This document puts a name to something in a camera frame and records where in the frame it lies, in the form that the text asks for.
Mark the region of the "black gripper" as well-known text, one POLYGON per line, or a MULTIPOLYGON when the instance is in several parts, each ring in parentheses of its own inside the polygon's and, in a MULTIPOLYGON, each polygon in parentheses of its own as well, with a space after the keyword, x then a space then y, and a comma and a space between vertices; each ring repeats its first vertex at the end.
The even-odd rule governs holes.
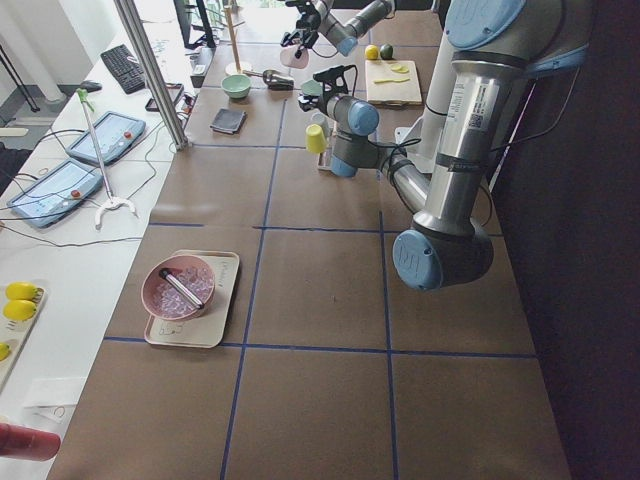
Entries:
POLYGON ((295 7, 300 17, 296 20, 295 29, 286 32, 280 42, 282 47, 299 45, 303 48, 313 48, 319 38, 320 13, 312 1, 285 1, 286 7, 295 7))
POLYGON ((338 65, 313 75, 313 80, 320 85, 317 94, 304 94, 298 96, 298 105, 301 110, 308 112, 319 110, 329 118, 349 118, 355 115, 358 100, 350 95, 350 90, 345 79, 345 73, 355 70, 358 77, 358 69, 355 64, 338 65))

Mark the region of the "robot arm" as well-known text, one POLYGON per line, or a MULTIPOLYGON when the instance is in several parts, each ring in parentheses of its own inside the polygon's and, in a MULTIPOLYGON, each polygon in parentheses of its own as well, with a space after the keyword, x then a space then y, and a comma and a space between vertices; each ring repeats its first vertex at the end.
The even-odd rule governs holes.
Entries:
POLYGON ((350 94, 342 66, 317 72, 320 92, 298 99, 336 124, 332 172, 380 171, 412 213, 392 257, 403 282, 422 291, 488 271, 492 243, 472 209, 513 83, 579 67, 595 12, 591 1, 443 1, 440 8, 443 38, 427 103, 405 138, 371 140, 378 111, 350 94))
POLYGON ((312 50, 320 36, 324 37, 341 55, 347 57, 358 40, 382 20, 391 19, 397 10, 434 10, 438 1, 369 1, 355 16, 342 23, 332 11, 342 9, 338 1, 285 1, 286 7, 295 8, 299 17, 295 28, 286 32, 280 42, 283 48, 293 47, 295 56, 312 50))

